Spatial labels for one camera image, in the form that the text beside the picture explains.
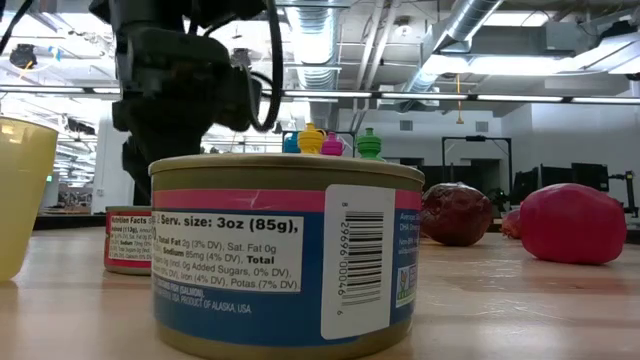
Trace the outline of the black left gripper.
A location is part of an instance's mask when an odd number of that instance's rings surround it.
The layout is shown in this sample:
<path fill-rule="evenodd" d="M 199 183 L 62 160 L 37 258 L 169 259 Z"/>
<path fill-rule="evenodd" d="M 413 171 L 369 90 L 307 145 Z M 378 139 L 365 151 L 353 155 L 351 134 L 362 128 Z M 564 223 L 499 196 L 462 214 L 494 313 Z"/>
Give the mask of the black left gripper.
<path fill-rule="evenodd" d="M 139 28 L 117 46 L 116 58 L 121 99 L 112 107 L 114 127 L 144 146 L 172 136 L 196 145 L 154 147 L 150 161 L 198 155 L 201 137 L 214 124 L 235 132 L 260 126 L 261 84 L 213 38 Z M 148 166 L 128 137 L 123 169 L 134 180 L 135 205 L 150 204 Z"/>

